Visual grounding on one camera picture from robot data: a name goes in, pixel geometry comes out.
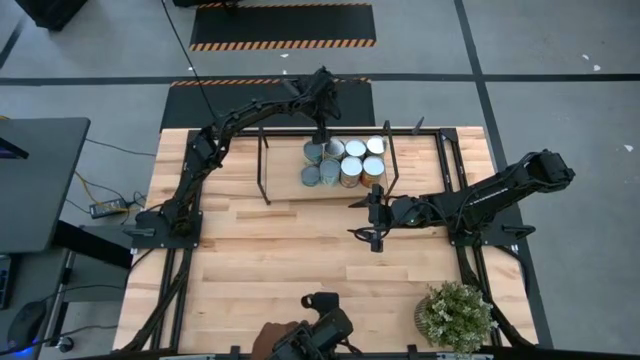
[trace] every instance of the person's hand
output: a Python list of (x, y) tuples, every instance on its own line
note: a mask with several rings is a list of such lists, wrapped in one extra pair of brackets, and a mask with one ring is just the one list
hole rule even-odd
[(299, 323), (290, 322), (286, 325), (266, 323), (253, 343), (251, 360), (265, 360), (273, 352), (273, 345), (289, 331), (295, 329)]

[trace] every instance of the wooden table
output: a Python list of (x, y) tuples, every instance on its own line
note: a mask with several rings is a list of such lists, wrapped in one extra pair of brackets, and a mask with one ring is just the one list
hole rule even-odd
[[(162, 133), (149, 206), (173, 194), (187, 132)], [(483, 129), (462, 127), (458, 135), (469, 183), (491, 176)], [(268, 140), (272, 147), (306, 141)], [(394, 136), (394, 142), (400, 173), (394, 194), (444, 190), (433, 137)], [(346, 231), (368, 226), (366, 209), (347, 208), (353, 199), (284, 200), (267, 206), (256, 186), (256, 151), (256, 138), (234, 139), (224, 168), (204, 184), (203, 237), (193, 256), (180, 353), (228, 353), (232, 345), (248, 353), (266, 322), (316, 320), (314, 311), (300, 306), (303, 295), (316, 291), (340, 294), (355, 328), (350, 340), (365, 352), (405, 352), (407, 344), (417, 344), (420, 351), (440, 350), (419, 335), (412, 318), (427, 285), (460, 280), (445, 229), (396, 229), (384, 253), (371, 253), (368, 244)], [(450, 146), (447, 152), (453, 169)], [(277, 181), (270, 177), (269, 186)], [(494, 248), (483, 251), (494, 299), (521, 334), (535, 342), (518, 263)], [(114, 348), (126, 344), (155, 307), (165, 253), (154, 251), (131, 274)], [(169, 309), (164, 346), (172, 316)]]

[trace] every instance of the gray floor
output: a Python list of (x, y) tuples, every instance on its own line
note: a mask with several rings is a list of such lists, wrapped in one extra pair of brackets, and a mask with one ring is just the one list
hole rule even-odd
[[(259, 2), (274, 0), (247, 1)], [(337, 73), (471, 73), (453, 0), (370, 2), (378, 36), (374, 48), (192, 53), (192, 59), (202, 75), (309, 73), (321, 64)], [(638, 1), (464, 0), (464, 5), (487, 74), (640, 72)], [(169, 8), (187, 41), (195, 10)], [(0, 47), (20, 16), (12, 1), (0, 0)], [(190, 74), (158, 0), (91, 0), (61, 33), (29, 20), (0, 69), (0, 79)], [(379, 124), (389, 119), (413, 125), (424, 116), (425, 126), (486, 125), (473, 83), (376, 81), (372, 87)], [(554, 345), (640, 354), (635, 311), (640, 245), (634, 236), (640, 83), (490, 83), (488, 88), (510, 162), (549, 148), (577, 173), (567, 190), (521, 203), (525, 223), (538, 228), (529, 241)], [(0, 86), (0, 114), (86, 116), (92, 120), (90, 138), (153, 152), (167, 92), (168, 85)], [(136, 190), (146, 192), (152, 166), (150, 157), (87, 144), (78, 171), (131, 198)], [(113, 197), (98, 189), (95, 195)], [(90, 203), (75, 180), (69, 199), (85, 208)], [(65, 206), (62, 218), (74, 224), (123, 220), (92, 222), (72, 206)], [(117, 303), (87, 306), (72, 309), (69, 329), (118, 318)], [(113, 334), (78, 335), (77, 350), (64, 357), (104, 354)], [(42, 358), (61, 356), (47, 350)]]

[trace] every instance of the can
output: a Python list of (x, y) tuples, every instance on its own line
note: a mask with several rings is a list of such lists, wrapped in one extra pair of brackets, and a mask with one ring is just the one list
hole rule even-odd
[(340, 178), (340, 163), (336, 159), (324, 159), (320, 163), (320, 181), (326, 185), (335, 185)]
[(367, 155), (382, 156), (384, 155), (385, 147), (384, 138), (379, 135), (374, 135), (367, 140)]
[(379, 156), (369, 156), (362, 164), (362, 185), (370, 188), (373, 184), (380, 183), (384, 173), (384, 161)]
[(355, 156), (347, 156), (340, 164), (340, 184), (346, 188), (358, 186), (362, 175), (362, 160)]
[(307, 165), (319, 165), (322, 162), (322, 144), (314, 144), (309, 141), (304, 144), (303, 151)]
[(347, 156), (355, 156), (360, 160), (364, 159), (364, 154), (367, 152), (367, 145), (360, 139), (347, 141), (344, 148)]
[(300, 172), (300, 178), (305, 186), (316, 186), (320, 182), (320, 169), (317, 166), (307, 166)]
[(342, 141), (338, 139), (331, 139), (324, 145), (324, 159), (336, 159), (340, 161), (343, 157), (344, 143)]

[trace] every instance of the potted plant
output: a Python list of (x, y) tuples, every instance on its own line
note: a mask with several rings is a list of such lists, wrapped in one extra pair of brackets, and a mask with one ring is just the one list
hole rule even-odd
[(416, 306), (414, 321), (431, 345), (468, 354), (478, 350), (489, 331), (498, 326), (491, 319), (492, 306), (475, 288), (445, 282), (440, 289), (429, 290)]

